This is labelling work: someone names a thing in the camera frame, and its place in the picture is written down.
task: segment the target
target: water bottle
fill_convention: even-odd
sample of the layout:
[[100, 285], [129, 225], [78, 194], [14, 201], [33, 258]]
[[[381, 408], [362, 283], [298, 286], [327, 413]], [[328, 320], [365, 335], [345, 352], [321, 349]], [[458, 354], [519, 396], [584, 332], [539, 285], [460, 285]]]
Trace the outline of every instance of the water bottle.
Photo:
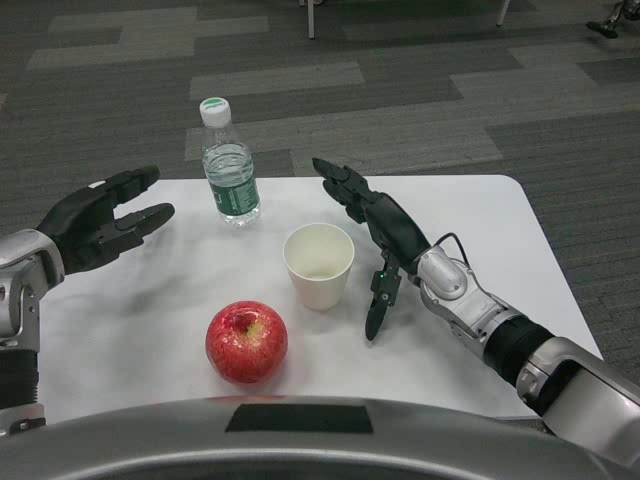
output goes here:
[[248, 225], [260, 215], [249, 147], [240, 141], [224, 98], [203, 101], [200, 115], [204, 122], [202, 164], [218, 211], [231, 225]]

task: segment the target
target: black cable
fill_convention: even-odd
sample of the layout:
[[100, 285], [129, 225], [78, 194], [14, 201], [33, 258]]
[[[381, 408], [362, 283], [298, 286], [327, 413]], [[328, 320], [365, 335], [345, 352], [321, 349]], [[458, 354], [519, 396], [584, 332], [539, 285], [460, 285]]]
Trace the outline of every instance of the black cable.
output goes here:
[[460, 239], [458, 238], [458, 236], [455, 233], [449, 232], [446, 235], [443, 235], [442, 237], [440, 237], [438, 239], [438, 241], [435, 243], [435, 245], [440, 245], [447, 238], [453, 238], [456, 241], [456, 243], [458, 244], [458, 249], [460, 249], [460, 253], [462, 254], [462, 259], [464, 260], [464, 263], [466, 263], [468, 267], [471, 267], [471, 264], [469, 263], [469, 259], [467, 258], [467, 254], [464, 251], [464, 247], [462, 246], [462, 242], [460, 241]]

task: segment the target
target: patterned carpet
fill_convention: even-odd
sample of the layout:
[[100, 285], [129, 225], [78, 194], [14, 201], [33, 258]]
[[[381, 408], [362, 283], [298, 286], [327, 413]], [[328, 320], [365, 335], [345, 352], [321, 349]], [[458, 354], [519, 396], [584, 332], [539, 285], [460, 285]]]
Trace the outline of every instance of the patterned carpet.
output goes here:
[[602, 0], [0, 1], [0, 234], [123, 169], [203, 177], [227, 97], [259, 176], [520, 181], [605, 358], [640, 382], [640, 31]]

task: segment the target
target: paper cup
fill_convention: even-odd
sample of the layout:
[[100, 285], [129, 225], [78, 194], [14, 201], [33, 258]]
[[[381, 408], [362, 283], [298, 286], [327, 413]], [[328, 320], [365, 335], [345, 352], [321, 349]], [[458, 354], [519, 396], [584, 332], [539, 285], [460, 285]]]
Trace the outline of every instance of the paper cup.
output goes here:
[[328, 223], [305, 225], [289, 236], [283, 255], [305, 307], [327, 310], [340, 301], [355, 255], [343, 230]]

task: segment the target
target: chair leg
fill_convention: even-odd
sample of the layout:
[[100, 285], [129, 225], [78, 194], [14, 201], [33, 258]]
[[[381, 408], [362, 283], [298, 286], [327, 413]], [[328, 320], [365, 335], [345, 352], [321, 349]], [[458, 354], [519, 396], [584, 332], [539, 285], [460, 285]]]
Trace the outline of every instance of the chair leg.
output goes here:
[[500, 13], [498, 14], [498, 21], [496, 22], [496, 25], [498, 27], [501, 27], [502, 24], [504, 23], [504, 17], [507, 15], [507, 10], [509, 9], [510, 3], [511, 3], [511, 0], [502, 0], [502, 7], [500, 7]]
[[309, 12], [309, 38], [316, 38], [316, 26], [315, 26], [315, 18], [313, 15], [313, 7], [315, 5], [314, 0], [307, 0], [307, 11]]

